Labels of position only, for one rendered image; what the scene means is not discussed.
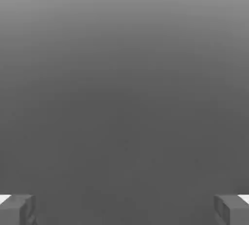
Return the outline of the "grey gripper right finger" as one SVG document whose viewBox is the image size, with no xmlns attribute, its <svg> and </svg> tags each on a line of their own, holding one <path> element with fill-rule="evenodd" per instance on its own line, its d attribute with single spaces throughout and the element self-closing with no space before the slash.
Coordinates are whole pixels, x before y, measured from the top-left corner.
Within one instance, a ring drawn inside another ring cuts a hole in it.
<svg viewBox="0 0 249 225">
<path fill-rule="evenodd" d="M 216 225 L 249 225 L 249 194 L 215 195 Z"/>
</svg>

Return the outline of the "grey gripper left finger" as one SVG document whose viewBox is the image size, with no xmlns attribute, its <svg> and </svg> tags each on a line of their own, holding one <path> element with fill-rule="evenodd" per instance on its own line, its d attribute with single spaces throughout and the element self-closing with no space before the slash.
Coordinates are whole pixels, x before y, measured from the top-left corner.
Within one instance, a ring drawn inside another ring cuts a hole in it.
<svg viewBox="0 0 249 225">
<path fill-rule="evenodd" d="M 0 225 L 36 225 L 36 197 L 0 194 Z"/>
</svg>

